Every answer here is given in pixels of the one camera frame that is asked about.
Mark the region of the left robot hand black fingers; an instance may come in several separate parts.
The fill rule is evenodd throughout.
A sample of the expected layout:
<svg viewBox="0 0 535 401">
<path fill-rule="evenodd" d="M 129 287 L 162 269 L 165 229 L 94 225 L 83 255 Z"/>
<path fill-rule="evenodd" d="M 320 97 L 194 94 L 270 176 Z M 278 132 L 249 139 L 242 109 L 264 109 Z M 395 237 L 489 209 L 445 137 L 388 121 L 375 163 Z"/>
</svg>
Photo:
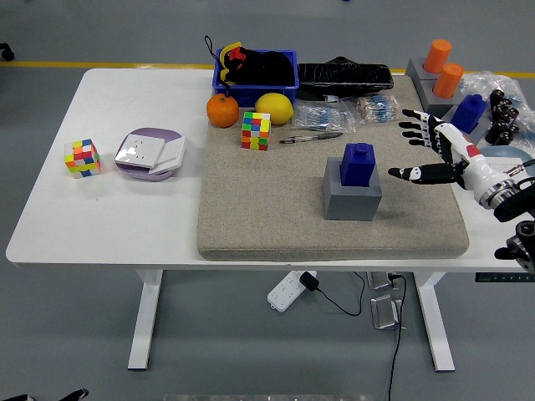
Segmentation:
<svg viewBox="0 0 535 401">
<path fill-rule="evenodd" d="M 89 390 L 86 388 L 80 388 L 72 393 L 62 397 L 60 401 L 79 401 L 89 395 Z M 37 399 L 27 393 L 19 394 L 10 398 L 6 398 L 3 401 L 36 401 Z"/>
</svg>

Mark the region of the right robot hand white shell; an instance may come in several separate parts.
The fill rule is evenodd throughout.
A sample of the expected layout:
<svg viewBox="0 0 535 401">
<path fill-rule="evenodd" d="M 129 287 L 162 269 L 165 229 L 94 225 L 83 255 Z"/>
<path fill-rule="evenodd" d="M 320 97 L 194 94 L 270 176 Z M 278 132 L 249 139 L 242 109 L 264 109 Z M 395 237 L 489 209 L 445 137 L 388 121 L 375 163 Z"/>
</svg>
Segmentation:
<svg viewBox="0 0 535 401">
<path fill-rule="evenodd" d="M 425 112 L 404 109 L 402 114 L 417 121 L 399 123 L 402 135 L 413 146 L 435 151 L 441 163 L 406 168 L 390 168 L 388 174 L 418 185 L 449 184 L 456 182 L 461 188 L 473 192 L 475 200 L 494 191 L 509 190 L 513 181 L 509 175 L 494 170 L 486 157 L 455 125 Z"/>
</svg>

